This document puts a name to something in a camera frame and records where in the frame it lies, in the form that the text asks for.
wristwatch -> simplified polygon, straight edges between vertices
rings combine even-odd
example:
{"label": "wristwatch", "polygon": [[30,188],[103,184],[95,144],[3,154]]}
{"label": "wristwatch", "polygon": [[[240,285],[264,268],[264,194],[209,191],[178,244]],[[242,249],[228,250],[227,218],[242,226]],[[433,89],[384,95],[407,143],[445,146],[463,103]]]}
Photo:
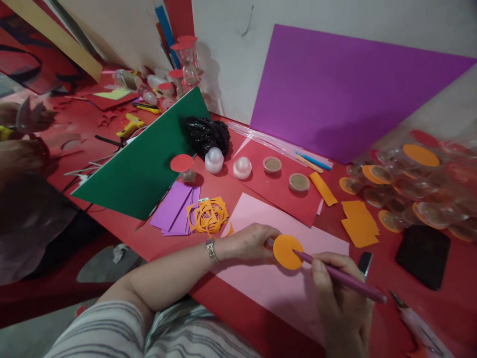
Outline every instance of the wristwatch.
{"label": "wristwatch", "polygon": [[214,243],[215,243],[214,238],[210,238],[209,240],[205,242],[205,247],[207,248],[207,251],[209,252],[209,257],[212,260],[212,262],[215,264],[218,264],[220,261],[217,259],[217,256],[215,256]]}

black plastic bag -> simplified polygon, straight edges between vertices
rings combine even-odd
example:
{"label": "black plastic bag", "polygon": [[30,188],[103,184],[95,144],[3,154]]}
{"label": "black plastic bag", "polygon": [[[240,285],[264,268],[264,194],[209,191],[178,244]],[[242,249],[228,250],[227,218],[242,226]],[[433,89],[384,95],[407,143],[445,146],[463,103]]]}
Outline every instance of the black plastic bag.
{"label": "black plastic bag", "polygon": [[229,151],[229,128],[224,122],[208,118],[187,117],[185,127],[189,144],[204,158],[209,149],[217,147],[224,157]]}

purple board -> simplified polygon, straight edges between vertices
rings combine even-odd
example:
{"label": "purple board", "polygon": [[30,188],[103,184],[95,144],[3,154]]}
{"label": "purple board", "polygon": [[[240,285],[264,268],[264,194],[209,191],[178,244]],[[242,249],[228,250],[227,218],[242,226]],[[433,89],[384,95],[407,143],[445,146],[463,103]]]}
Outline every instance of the purple board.
{"label": "purple board", "polygon": [[250,126],[347,164],[476,62],[275,25]]}

purple pen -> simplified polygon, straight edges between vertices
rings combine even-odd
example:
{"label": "purple pen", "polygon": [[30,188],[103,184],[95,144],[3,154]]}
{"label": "purple pen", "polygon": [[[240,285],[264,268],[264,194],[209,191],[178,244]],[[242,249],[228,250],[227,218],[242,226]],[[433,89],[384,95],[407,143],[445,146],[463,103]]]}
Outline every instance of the purple pen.
{"label": "purple pen", "polygon": [[[293,250],[293,252],[303,261],[308,262],[309,264],[312,263],[313,258],[310,255],[297,250]],[[377,288],[371,287],[370,285],[365,284],[364,282],[348,275],[347,273],[344,273],[343,271],[338,270],[337,268],[334,268],[333,266],[327,264],[324,265],[326,266],[329,275],[345,286],[348,286],[352,290],[361,293],[363,296],[366,296],[375,302],[384,304],[387,302],[388,298]]]}

green board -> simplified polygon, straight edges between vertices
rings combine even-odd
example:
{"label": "green board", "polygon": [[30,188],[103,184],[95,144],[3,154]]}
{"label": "green board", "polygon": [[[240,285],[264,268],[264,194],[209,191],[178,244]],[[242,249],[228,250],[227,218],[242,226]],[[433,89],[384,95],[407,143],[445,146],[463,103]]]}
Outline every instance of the green board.
{"label": "green board", "polygon": [[170,161],[194,155],[182,134],[189,116],[210,118],[199,88],[194,88],[95,172],[72,195],[135,218],[146,220],[178,174]]}

